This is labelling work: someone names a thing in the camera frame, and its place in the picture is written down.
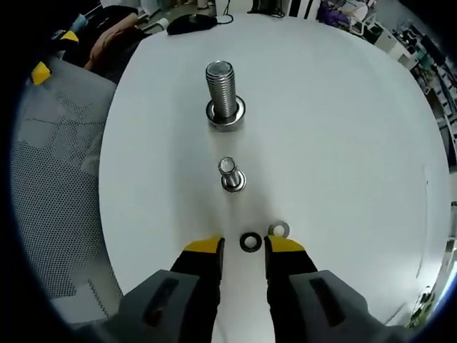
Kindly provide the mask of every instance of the rubber washer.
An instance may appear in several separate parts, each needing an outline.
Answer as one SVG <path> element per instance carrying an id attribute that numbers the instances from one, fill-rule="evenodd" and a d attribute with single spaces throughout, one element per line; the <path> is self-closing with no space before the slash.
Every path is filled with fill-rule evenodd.
<path id="1" fill-rule="evenodd" d="M 247 247 L 244 242 L 246 241 L 246 238 L 253 237 L 256 239 L 256 245 L 254 245 L 252 248 Z M 260 234 L 257 234 L 255 232 L 246 232 L 245 234 L 242 234 L 240 237 L 240 247 L 244 252 L 256 252 L 262 247 L 262 237 L 260 237 Z"/>

